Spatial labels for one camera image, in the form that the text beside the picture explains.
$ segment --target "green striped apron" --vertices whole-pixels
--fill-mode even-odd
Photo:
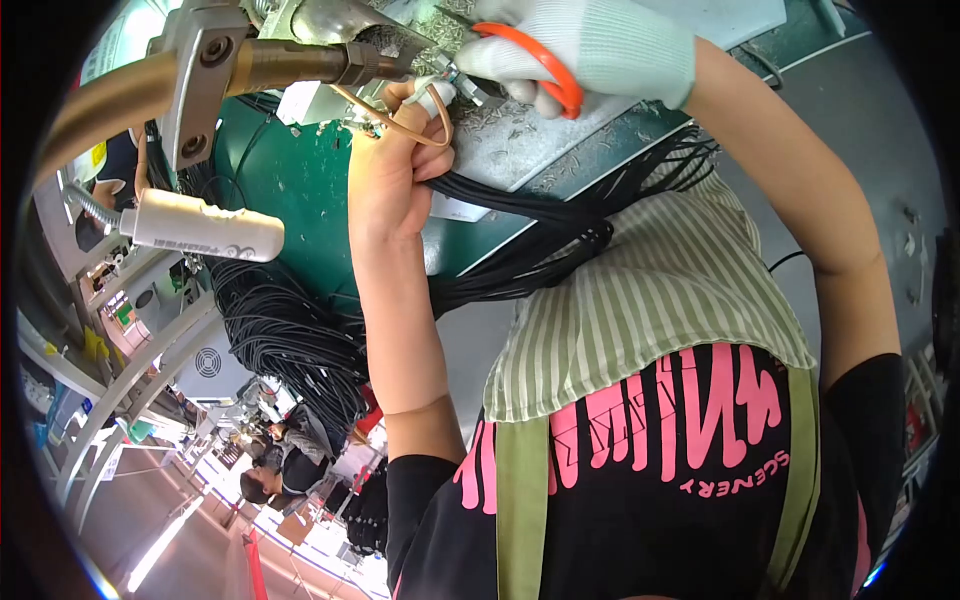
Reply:
[[[647,184],[672,168],[662,164]],[[771,581],[785,588],[819,495],[816,361],[760,259],[756,224],[715,173],[683,193],[634,204],[612,223],[614,236],[603,254],[561,285],[517,303],[508,342],[487,379],[485,419],[500,423],[499,598],[539,595],[547,417],[666,354],[714,342],[764,348],[787,367],[791,463],[768,567]]]

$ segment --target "copper wire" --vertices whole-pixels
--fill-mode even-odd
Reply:
[[[397,130],[400,133],[403,133],[407,137],[410,137],[424,146],[433,146],[434,148],[446,148],[450,145],[450,142],[453,140],[453,124],[450,123],[450,113],[446,111],[446,106],[444,105],[444,99],[440,97],[440,93],[437,92],[437,89],[433,84],[429,84],[426,87],[426,91],[430,94],[430,97],[433,98],[434,104],[437,105],[437,111],[440,114],[440,121],[444,124],[444,141],[438,142],[436,140],[430,139],[419,133],[412,132],[407,128],[400,125],[397,121],[394,121],[389,116],[383,114],[376,108],[370,106],[360,98],[357,98],[348,90],[343,89],[339,85],[332,84],[330,87],[333,88],[333,91],[337,92],[347,100],[353,102],[356,106],[365,110],[371,117],[382,123],[388,128]]]

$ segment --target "green workbench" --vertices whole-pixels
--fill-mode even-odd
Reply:
[[[809,0],[786,0],[787,22],[747,42],[786,70],[835,45],[868,35],[866,25],[840,10],[846,38],[836,34]],[[737,49],[742,63],[767,76],[760,62]],[[214,149],[218,174],[237,181],[248,208],[280,218],[286,226],[282,260],[301,282],[318,294],[355,290],[347,236],[347,168],[350,132],[335,124],[317,135],[318,126],[288,128],[274,119],[259,132],[264,115],[238,101],[224,101],[223,124]],[[640,154],[689,121],[679,111],[642,103],[588,137],[569,153],[526,182],[521,191],[565,200],[591,182]],[[241,156],[248,156],[240,173]],[[229,208],[242,206],[231,193]],[[423,232],[428,273],[453,277],[489,255],[530,224],[516,215],[491,212],[477,223],[431,218]]]

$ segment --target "black arm sleeve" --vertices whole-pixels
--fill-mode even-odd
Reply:
[[[903,478],[906,400],[903,359],[870,358],[845,373],[824,396],[843,434],[876,559],[887,537]]]
[[[387,584],[390,592],[430,501],[458,465],[436,456],[409,455],[387,467]]]

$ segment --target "metal clamp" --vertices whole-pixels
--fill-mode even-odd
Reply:
[[[162,50],[177,53],[177,86],[170,111],[157,124],[173,170],[210,156],[221,101],[247,29],[240,9],[216,0],[185,0],[167,17]]]

